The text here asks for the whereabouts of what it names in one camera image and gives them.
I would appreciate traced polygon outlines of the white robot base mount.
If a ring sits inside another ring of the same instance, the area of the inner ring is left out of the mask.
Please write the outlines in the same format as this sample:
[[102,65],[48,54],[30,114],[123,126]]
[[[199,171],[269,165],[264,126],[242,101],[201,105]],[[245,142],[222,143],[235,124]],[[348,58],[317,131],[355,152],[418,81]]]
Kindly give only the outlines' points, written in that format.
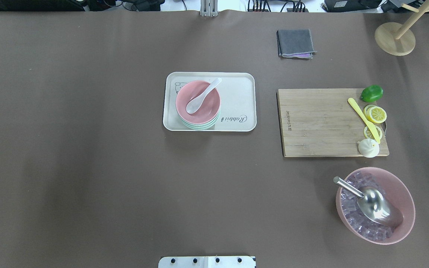
[[255,256],[165,256],[159,268],[256,268]]

